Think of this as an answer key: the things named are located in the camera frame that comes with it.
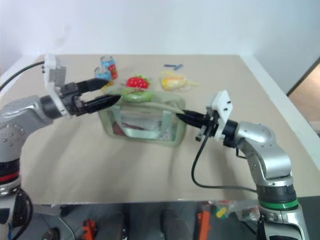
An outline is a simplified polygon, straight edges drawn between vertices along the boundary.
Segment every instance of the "white table edge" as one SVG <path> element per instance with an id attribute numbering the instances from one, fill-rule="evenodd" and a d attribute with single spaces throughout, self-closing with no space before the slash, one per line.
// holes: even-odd
<path id="1" fill-rule="evenodd" d="M 23 55 L 1 75 L 0 84 L 20 69 L 32 64 L 38 56 L 37 54 Z M 240 57 L 288 123 L 313 162 L 318 169 L 320 169 L 320 147 L 318 147 L 320 146 L 320 138 L 316 132 L 253 55 L 241 54 Z M 15 80 L 0 93 L 0 99 L 19 77 L 20 76 L 17 76 Z"/>

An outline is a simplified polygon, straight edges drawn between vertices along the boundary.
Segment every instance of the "table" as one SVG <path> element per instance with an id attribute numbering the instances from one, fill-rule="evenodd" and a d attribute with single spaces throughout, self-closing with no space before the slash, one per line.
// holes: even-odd
<path id="1" fill-rule="evenodd" d="M 92 78 L 94 69 L 100 65 L 100 56 L 59 56 L 67 68 L 66 82 Z M 318 168 L 240 56 L 114 55 L 114 58 L 117 81 L 142 74 L 152 78 L 156 90 L 161 89 L 161 72 L 168 70 L 164 64 L 183 64 L 179 72 L 199 83 L 178 93 L 186 99 L 189 110 L 205 113 L 205 105 L 213 94 L 228 90 L 233 103 L 230 119 L 263 123 L 275 132 L 279 145 L 291 158 L 298 197 L 320 194 Z M 1 105 L 33 94 L 47 94 L 40 68 L 25 72 L 2 98 Z M 71 120 L 57 119 L 26 141 L 20 158 L 22 186 L 35 204 L 256 198 L 251 192 L 203 189 L 193 184 L 191 166 L 200 147 L 195 141 L 197 133 L 198 129 L 188 126 L 182 144 L 171 148 L 110 138 L 97 113 Z M 237 158 L 234 149 L 214 139 L 209 139 L 202 152 L 195 177 L 207 185 L 255 187 L 247 161 Z"/>

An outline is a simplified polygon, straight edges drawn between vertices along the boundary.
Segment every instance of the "red ring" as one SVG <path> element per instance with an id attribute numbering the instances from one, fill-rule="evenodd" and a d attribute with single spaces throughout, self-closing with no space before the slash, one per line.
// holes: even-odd
<path id="1" fill-rule="evenodd" d="M 19 176 L 20 171 L 16 171 L 14 173 L 8 174 L 8 175 L 4 175 L 4 176 L 0 176 L 0 182 L 5 182 L 8 181 L 10 179 L 14 179 L 15 177 Z"/>

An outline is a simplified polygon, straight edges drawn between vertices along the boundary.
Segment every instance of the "toy strawberry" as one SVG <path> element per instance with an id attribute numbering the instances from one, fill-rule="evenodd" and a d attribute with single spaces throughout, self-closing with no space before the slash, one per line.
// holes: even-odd
<path id="1" fill-rule="evenodd" d="M 139 89 L 147 89 L 149 87 L 150 82 L 144 76 L 137 75 L 130 77 L 125 86 L 130 88 L 139 88 Z"/>

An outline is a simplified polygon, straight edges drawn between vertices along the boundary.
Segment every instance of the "floor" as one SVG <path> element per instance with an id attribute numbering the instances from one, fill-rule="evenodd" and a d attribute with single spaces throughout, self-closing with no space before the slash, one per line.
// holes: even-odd
<path id="1" fill-rule="evenodd" d="M 311 126 L 320 130 L 320 64 L 289 98 Z"/>
<path id="2" fill-rule="evenodd" d="M 310 239 L 320 236 L 320 196 L 302 197 L 299 203 L 303 207 L 305 222 L 308 227 Z M 70 213 L 63 217 L 67 224 L 73 229 L 77 239 L 80 239 L 83 220 L 89 218 L 98 224 L 96 240 L 112 239 L 114 223 L 119 213 L 130 215 L 130 240 L 163 240 L 164 235 L 160 227 L 160 213 L 163 209 L 171 208 L 180 214 L 186 222 L 190 233 L 194 234 L 196 223 L 196 212 L 201 203 L 199 202 L 151 202 L 132 204 L 86 204 L 73 205 Z M 210 218 L 211 230 L 208 239 L 215 240 L 255 240 L 256 235 L 236 215 L 230 214 L 228 218 Z M 70 231 L 62 224 L 56 216 L 34 214 L 30 226 L 19 238 L 20 240 L 40 240 L 48 228 L 59 228 L 61 240 L 71 240 Z"/>

